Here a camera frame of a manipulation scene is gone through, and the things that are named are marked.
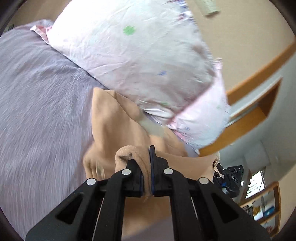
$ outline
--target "wall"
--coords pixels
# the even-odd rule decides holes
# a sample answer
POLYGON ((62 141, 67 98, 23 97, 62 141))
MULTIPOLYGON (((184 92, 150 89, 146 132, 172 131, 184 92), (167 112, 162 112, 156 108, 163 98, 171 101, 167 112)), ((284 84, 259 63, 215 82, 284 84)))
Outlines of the wall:
POLYGON ((296 165, 279 181, 281 192, 281 222, 280 230, 288 221, 291 213, 296 207, 296 189, 294 186, 296 179, 296 165))
POLYGON ((284 226, 296 206, 296 73, 287 71, 288 81, 281 86, 282 104, 265 135, 262 143, 268 153, 270 165, 264 179, 266 184, 279 181, 281 193, 281 222, 284 226))
POLYGON ((255 145, 253 145, 244 154, 244 157, 252 174, 255 174, 270 164, 268 155, 261 141, 258 141, 255 145))
POLYGON ((27 24, 40 19, 55 21, 71 0, 27 0, 9 24, 16 26, 27 24))
POLYGON ((284 17, 268 0, 216 0, 221 10, 204 17, 186 0, 214 57, 223 59, 226 90, 249 78, 294 41, 284 17))

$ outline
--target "white pillowcase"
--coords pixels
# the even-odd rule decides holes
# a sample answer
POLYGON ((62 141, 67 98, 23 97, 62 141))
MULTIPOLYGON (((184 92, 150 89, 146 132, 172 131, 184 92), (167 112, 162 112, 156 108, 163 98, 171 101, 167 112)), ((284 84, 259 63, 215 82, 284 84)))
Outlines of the white pillowcase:
POLYGON ((230 117, 221 59, 215 61, 215 72, 211 87, 167 125, 198 154, 219 137, 230 117))
POLYGON ((72 0, 49 44, 162 124, 212 83, 212 56, 184 1, 72 0))

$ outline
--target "bed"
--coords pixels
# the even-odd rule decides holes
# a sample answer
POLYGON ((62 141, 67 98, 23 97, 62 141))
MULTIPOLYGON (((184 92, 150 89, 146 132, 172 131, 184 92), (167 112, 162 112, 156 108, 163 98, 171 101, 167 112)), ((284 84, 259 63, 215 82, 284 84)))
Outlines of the bed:
POLYGON ((0 38, 0 207, 23 239, 85 181, 92 90, 107 89, 29 31, 34 25, 52 22, 0 38))

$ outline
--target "wooden shelf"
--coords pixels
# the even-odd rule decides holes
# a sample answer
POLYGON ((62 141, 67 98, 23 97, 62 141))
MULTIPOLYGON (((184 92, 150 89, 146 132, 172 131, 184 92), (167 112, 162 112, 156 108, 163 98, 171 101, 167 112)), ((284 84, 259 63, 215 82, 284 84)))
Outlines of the wooden shelf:
POLYGON ((274 58, 268 65, 255 73, 247 80, 239 83, 237 86, 227 91, 228 103, 233 105, 245 95, 253 91, 256 87, 270 78, 278 71, 286 61, 296 52, 296 41, 290 44, 284 52, 274 58))
POLYGON ((258 200, 259 198, 261 198, 265 194, 269 193, 270 191, 273 191, 273 193, 274 193, 275 212, 266 218, 264 218, 264 217, 260 218, 259 220, 257 220, 257 222, 260 224, 265 224, 268 221, 275 218, 275 228, 270 233, 270 237, 274 237, 279 232, 279 225, 280 225, 280 220, 281 220, 281 194, 280 194, 278 182, 273 182, 272 184, 270 184, 268 187, 266 187, 262 191, 243 200, 239 205, 241 208, 248 206, 249 204, 252 204, 253 202, 258 200))
POLYGON ((263 122, 272 109, 281 81, 282 79, 238 115, 234 116, 234 118, 238 118, 240 115, 241 118, 226 127, 213 144, 200 149, 200 157, 220 151, 263 122))
POLYGON ((243 118, 225 128, 224 132, 218 137, 218 139, 211 145, 200 149, 200 156, 211 155, 222 148, 230 145, 241 136, 245 135, 262 121, 266 119, 261 108, 258 106, 243 118))
POLYGON ((279 215, 279 213, 280 212, 278 210, 275 213, 273 213, 272 215, 268 216, 267 218, 262 217, 262 218, 258 219, 257 222, 260 224, 265 224, 265 223, 269 222, 270 220, 272 220, 276 215, 279 215))
POLYGON ((269 193, 270 191, 272 191, 275 187, 278 186, 278 182, 273 182, 272 184, 270 184, 267 188, 263 189, 262 191, 256 193, 255 195, 243 200, 243 202, 241 202, 239 205, 240 207, 245 207, 251 203, 253 203, 254 201, 256 201, 257 199, 261 198, 263 195, 269 193))

